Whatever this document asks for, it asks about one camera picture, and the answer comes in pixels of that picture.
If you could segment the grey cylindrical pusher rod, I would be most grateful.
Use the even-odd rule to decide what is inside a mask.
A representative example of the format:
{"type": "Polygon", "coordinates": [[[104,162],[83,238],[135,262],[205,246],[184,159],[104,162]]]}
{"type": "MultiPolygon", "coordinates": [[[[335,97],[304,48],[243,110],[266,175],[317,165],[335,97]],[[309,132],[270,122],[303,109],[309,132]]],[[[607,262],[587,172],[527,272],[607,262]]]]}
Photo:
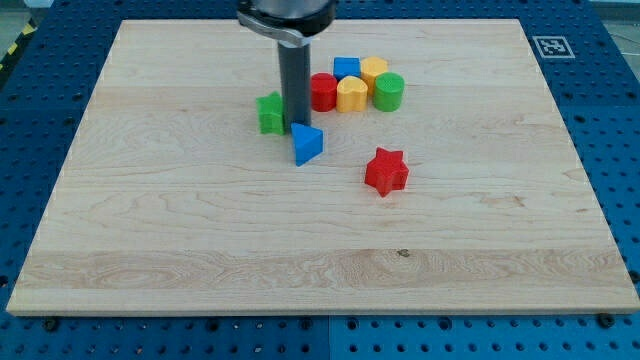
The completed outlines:
{"type": "Polygon", "coordinates": [[[310,46],[278,43],[284,126],[311,124],[310,46]]]}

